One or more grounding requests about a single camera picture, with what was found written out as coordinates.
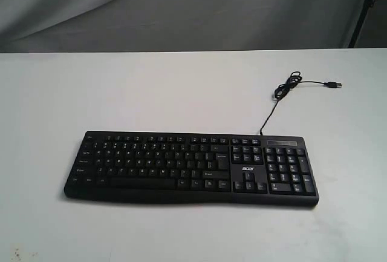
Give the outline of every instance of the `gray backdrop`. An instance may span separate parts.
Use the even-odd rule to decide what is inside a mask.
[[[0,1],[3,9],[4,0]],[[18,5],[20,0],[9,1]],[[346,47],[363,4],[363,0],[52,1],[31,0],[16,16],[6,10],[7,25],[0,21],[0,51]]]

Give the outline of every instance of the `black keyboard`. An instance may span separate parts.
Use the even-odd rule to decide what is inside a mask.
[[[301,137],[88,131],[67,197],[133,203],[319,201]]]

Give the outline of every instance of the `keyboard cable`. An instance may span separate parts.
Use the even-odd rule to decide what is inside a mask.
[[[300,71],[294,71],[291,73],[290,77],[287,79],[286,83],[279,85],[277,89],[274,91],[274,98],[276,100],[276,103],[274,104],[274,107],[268,117],[266,118],[266,121],[262,125],[261,129],[259,130],[259,134],[263,136],[262,130],[265,127],[267,121],[270,119],[272,114],[274,113],[274,110],[276,109],[278,103],[280,100],[282,100],[291,89],[295,88],[298,84],[319,84],[323,85],[328,88],[341,88],[342,84],[340,82],[315,82],[311,80],[301,81],[302,76]]]

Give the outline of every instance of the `white table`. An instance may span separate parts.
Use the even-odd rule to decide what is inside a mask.
[[[343,83],[264,130],[305,138],[314,209],[65,198],[85,131],[255,134],[294,70]],[[0,54],[0,261],[382,261],[386,80],[387,49]]]

